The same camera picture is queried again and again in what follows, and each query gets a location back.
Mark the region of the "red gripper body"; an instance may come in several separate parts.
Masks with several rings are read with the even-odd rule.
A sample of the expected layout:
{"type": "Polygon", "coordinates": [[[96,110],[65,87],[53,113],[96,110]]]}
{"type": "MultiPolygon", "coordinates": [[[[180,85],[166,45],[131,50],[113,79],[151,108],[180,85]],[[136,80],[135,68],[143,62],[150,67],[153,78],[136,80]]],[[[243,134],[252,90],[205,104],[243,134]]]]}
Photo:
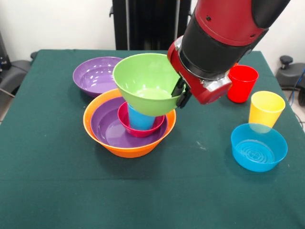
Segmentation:
{"type": "Polygon", "coordinates": [[[215,79],[204,79],[199,77],[195,72],[196,69],[194,65],[187,67],[181,60],[183,57],[182,41],[183,36],[180,36],[171,44],[167,52],[167,58],[174,70],[178,73],[179,78],[182,77],[184,79],[184,91],[189,90],[192,93],[192,96],[194,96],[200,104],[214,102],[226,94],[232,86],[232,81],[228,76],[229,71],[216,74],[215,79]]]}

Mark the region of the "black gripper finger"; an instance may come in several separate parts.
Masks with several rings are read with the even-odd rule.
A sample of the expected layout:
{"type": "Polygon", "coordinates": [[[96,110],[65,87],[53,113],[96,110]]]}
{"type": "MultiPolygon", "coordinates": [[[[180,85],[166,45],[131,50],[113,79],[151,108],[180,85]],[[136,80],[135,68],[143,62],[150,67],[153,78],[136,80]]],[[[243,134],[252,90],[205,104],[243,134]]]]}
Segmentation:
{"type": "Polygon", "coordinates": [[[179,108],[184,108],[189,99],[191,98],[192,93],[189,90],[185,90],[179,97],[176,102],[176,106],[179,108]]]}
{"type": "Polygon", "coordinates": [[[172,97],[180,96],[184,91],[184,87],[185,87],[185,81],[182,77],[180,77],[171,93],[171,96],[172,97]]]}

